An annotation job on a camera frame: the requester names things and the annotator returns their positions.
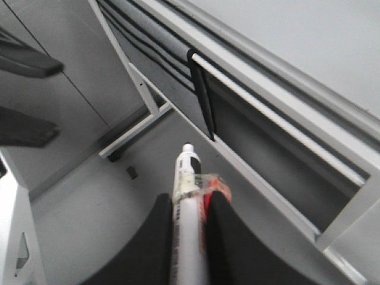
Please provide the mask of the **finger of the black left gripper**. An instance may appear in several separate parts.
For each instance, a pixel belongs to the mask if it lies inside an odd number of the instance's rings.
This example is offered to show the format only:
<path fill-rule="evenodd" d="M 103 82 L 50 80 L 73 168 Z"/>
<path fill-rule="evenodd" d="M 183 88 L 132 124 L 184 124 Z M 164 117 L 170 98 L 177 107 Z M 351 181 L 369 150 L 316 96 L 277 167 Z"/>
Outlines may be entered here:
<path fill-rule="evenodd" d="M 63 71 L 63 63 L 28 46 L 1 41 L 1 70 L 46 78 Z"/>

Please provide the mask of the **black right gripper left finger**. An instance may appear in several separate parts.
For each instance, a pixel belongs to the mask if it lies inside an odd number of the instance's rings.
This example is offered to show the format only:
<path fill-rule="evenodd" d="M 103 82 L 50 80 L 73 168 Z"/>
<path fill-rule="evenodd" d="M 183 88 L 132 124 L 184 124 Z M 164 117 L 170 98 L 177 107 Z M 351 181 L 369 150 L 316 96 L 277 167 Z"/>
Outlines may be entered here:
<path fill-rule="evenodd" d="M 84 283 L 169 284 L 172 211 L 169 194 L 158 195 L 148 217 L 132 239 Z"/>

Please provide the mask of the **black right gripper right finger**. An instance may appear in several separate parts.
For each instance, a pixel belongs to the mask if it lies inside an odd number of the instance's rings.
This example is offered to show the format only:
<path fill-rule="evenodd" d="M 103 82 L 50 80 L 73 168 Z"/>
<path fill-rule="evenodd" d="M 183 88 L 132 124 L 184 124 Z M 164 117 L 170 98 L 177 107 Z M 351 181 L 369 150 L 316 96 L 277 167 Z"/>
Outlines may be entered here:
<path fill-rule="evenodd" d="M 211 284 L 300 282 L 300 274 L 248 229 L 221 192 L 210 198 L 206 238 Z"/>

